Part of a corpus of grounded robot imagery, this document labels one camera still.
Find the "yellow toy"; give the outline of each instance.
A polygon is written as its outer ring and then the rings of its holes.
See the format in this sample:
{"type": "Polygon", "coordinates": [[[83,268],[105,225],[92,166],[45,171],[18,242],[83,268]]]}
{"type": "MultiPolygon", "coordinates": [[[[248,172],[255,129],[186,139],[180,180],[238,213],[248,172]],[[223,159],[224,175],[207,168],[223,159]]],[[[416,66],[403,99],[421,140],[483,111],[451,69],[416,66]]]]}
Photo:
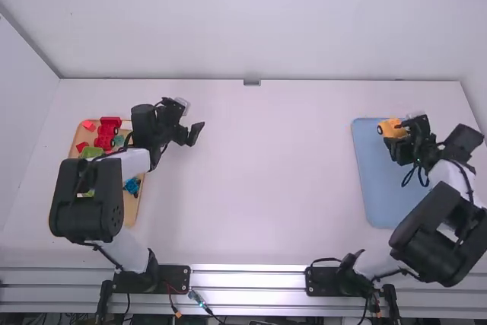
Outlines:
{"type": "Polygon", "coordinates": [[[401,120],[399,118],[389,118],[379,122],[377,132],[384,137],[395,139],[400,139],[408,134],[406,129],[401,127],[401,120]]]}

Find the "red toy block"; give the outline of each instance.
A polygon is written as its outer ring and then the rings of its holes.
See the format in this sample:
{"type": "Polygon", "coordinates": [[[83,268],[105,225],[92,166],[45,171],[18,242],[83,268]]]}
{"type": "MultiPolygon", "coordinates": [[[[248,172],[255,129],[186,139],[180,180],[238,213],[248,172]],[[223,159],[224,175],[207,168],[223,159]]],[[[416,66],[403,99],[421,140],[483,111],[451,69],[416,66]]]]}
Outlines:
{"type": "Polygon", "coordinates": [[[86,119],[81,124],[84,128],[86,128],[90,132],[94,132],[94,130],[97,129],[94,123],[92,123],[89,119],[86,119]]]}
{"type": "Polygon", "coordinates": [[[115,146],[115,142],[113,141],[112,136],[108,135],[99,135],[93,141],[93,145],[95,148],[102,148],[105,151],[111,150],[113,146],[115,146]]]}
{"type": "Polygon", "coordinates": [[[89,146],[90,144],[88,144],[87,142],[82,142],[81,144],[77,144],[76,145],[76,150],[78,150],[78,152],[82,152],[84,148],[86,148],[87,146],[89,146]]]}
{"type": "Polygon", "coordinates": [[[117,133],[119,133],[119,129],[117,129],[114,125],[100,125],[98,126],[98,135],[107,135],[114,137],[117,133]]]}
{"type": "Polygon", "coordinates": [[[114,125],[117,129],[122,125],[120,117],[101,117],[100,123],[102,125],[114,125]]]}

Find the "wooden tray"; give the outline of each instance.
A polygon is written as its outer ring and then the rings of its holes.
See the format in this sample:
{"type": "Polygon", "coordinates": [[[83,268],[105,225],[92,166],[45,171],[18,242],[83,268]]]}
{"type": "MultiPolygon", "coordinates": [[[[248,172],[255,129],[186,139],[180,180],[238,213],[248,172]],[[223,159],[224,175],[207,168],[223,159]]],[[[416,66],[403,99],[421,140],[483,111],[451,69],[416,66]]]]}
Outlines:
{"type": "MultiPolygon", "coordinates": [[[[100,125],[100,120],[98,119],[89,119],[94,125],[97,127],[100,125]]],[[[79,123],[78,128],[76,129],[75,137],[73,138],[73,142],[71,144],[71,148],[69,149],[69,158],[77,158],[80,153],[76,149],[76,145],[82,142],[87,142],[90,146],[94,146],[94,140],[98,136],[97,129],[94,132],[88,131],[86,128],[82,126],[82,122],[79,123]]],[[[118,135],[122,135],[124,138],[127,134],[131,132],[129,129],[119,129],[118,135]]],[[[140,203],[140,197],[142,196],[142,188],[144,186],[144,177],[145,174],[139,174],[137,178],[140,179],[140,187],[138,190],[138,197],[135,198],[132,194],[127,192],[126,190],[123,191],[123,206],[125,210],[125,218],[123,219],[123,224],[129,228],[131,228],[135,221],[137,220],[138,214],[138,204],[140,203]]]]}

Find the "blue mat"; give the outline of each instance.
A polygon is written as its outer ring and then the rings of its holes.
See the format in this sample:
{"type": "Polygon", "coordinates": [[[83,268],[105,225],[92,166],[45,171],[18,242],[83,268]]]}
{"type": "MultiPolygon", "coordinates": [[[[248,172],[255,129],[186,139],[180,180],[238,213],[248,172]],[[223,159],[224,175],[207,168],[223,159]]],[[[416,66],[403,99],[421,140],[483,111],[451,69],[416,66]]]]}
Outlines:
{"type": "Polygon", "coordinates": [[[367,220],[375,228],[394,229],[429,188],[419,184],[416,172],[409,184],[401,188],[412,165],[400,167],[390,160],[383,138],[377,133],[377,124],[384,119],[357,118],[352,122],[352,135],[367,220]]]}

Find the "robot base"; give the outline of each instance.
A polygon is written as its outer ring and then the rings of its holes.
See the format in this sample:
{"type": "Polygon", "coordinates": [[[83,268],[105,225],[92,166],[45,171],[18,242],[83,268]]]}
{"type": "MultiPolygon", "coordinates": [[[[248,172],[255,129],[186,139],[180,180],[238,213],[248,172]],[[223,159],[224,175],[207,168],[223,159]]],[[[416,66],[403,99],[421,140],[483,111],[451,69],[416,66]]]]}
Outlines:
{"type": "Polygon", "coordinates": [[[157,279],[148,285],[141,275],[133,272],[115,273],[112,293],[152,293],[185,295],[189,291],[189,266],[157,265],[157,279]]]}
{"type": "Polygon", "coordinates": [[[351,297],[340,291],[336,266],[307,267],[304,272],[306,294],[310,297],[351,297]]]}

